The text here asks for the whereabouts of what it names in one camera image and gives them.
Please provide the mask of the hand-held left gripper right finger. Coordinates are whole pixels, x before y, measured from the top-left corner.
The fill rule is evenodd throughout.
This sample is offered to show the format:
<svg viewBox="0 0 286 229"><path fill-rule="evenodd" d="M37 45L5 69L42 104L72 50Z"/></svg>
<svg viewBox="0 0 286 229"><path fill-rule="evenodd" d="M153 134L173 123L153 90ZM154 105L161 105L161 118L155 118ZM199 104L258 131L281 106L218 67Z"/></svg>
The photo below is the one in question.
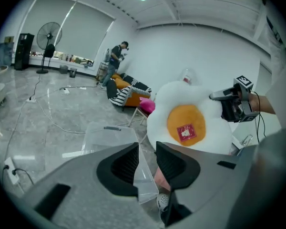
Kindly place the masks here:
<svg viewBox="0 0 286 229"><path fill-rule="evenodd" d="M256 146L237 156L156 143L157 164L170 185L166 227L227 227L251 169Z"/></svg>

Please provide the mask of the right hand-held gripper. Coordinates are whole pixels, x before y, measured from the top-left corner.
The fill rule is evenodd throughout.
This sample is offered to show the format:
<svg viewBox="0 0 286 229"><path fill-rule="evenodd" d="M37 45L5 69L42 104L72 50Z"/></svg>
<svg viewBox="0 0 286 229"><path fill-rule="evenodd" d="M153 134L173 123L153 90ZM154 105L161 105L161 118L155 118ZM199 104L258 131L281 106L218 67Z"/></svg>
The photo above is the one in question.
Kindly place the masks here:
<svg viewBox="0 0 286 229"><path fill-rule="evenodd" d="M220 101L223 112L222 118L228 122L240 123L253 121L257 111L253 111L249 103L249 94L253 83L241 75L234 79L233 86L209 95L211 100Z"/></svg>

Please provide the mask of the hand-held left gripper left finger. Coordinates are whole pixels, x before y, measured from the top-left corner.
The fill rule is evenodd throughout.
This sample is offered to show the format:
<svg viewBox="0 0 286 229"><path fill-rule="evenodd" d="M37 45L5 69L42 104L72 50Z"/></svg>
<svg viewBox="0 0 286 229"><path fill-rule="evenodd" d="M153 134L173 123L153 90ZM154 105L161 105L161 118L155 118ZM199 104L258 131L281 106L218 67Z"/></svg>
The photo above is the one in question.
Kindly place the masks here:
<svg viewBox="0 0 286 229"><path fill-rule="evenodd" d="M24 202L58 229L155 229L139 204L137 142L71 159L37 182Z"/></svg>

